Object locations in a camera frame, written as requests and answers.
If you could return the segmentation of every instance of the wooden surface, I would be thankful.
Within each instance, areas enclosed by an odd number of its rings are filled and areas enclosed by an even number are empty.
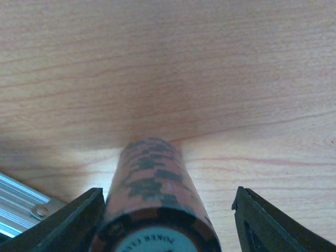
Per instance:
[[[70,201],[121,149],[181,148],[221,239],[250,187],[336,243],[336,3],[0,4],[1,171]]]

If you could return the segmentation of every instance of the wood grain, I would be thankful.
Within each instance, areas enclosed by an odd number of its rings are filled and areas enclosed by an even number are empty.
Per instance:
[[[173,141],[240,251],[237,186],[336,243],[336,5],[21,0],[0,14],[0,167],[70,201],[123,147]]]

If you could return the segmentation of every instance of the silver metal bar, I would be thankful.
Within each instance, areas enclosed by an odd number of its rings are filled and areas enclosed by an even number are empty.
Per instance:
[[[0,233],[13,238],[65,206],[0,173]]]

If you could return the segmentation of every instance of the round label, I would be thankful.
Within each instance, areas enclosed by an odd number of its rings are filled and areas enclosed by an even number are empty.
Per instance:
[[[184,234],[165,227],[144,228],[127,236],[115,252],[197,252]]]

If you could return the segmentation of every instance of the wooden table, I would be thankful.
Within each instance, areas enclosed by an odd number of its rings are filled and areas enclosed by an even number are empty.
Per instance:
[[[1,171],[70,201],[133,140],[173,141],[220,236],[250,187],[336,243],[336,3],[0,4]]]

